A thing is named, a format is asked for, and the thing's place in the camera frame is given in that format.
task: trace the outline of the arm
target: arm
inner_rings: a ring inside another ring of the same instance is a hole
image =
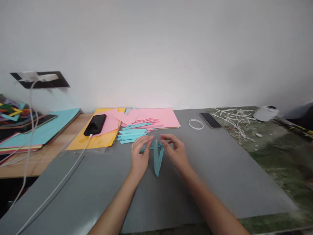
[[[120,234],[135,190],[142,179],[149,160],[149,151],[153,136],[141,136],[131,146],[131,169],[122,187],[89,231],[88,235]],[[139,151],[147,143],[145,151]]]
[[[172,134],[162,134],[161,139],[171,161],[186,182],[192,197],[213,234],[249,235],[247,230],[218,200],[192,169],[187,159],[184,143]],[[170,143],[173,143],[174,149],[170,147]]]

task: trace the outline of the phone screen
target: phone screen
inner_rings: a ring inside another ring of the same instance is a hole
[[[211,128],[222,128],[222,126],[218,123],[218,121],[215,120],[214,117],[211,116],[211,114],[200,113],[200,115]]]
[[[89,136],[90,134],[100,134],[106,117],[107,116],[105,114],[93,116],[84,132],[84,135]]]

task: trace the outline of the white container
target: white container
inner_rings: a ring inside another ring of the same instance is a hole
[[[279,110],[274,106],[263,106],[253,114],[253,117],[259,121],[269,121],[278,114]]]

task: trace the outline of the forearm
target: forearm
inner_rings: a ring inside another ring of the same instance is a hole
[[[214,235],[249,234],[190,166],[179,171]]]
[[[120,190],[92,227],[88,235],[120,234],[127,211],[140,182],[131,174],[127,176]]]

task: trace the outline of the orange paper sheet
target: orange paper sheet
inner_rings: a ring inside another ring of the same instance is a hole
[[[94,115],[98,115],[101,113],[104,113],[106,111],[109,111],[111,109],[96,109]],[[119,112],[125,112],[125,108],[119,108]],[[78,133],[78,135],[73,139],[73,141],[70,143],[70,145],[67,147],[66,150],[77,150],[77,149],[84,149],[89,136],[84,136],[84,131],[86,127],[88,126],[89,121],[86,123],[84,128]],[[87,149],[96,149],[96,148],[104,148],[104,147],[109,147],[113,144],[113,141],[115,140],[115,137],[118,133],[118,128],[114,131],[108,132],[106,134],[97,136],[97,137],[92,137],[90,139],[90,142],[87,146]]]

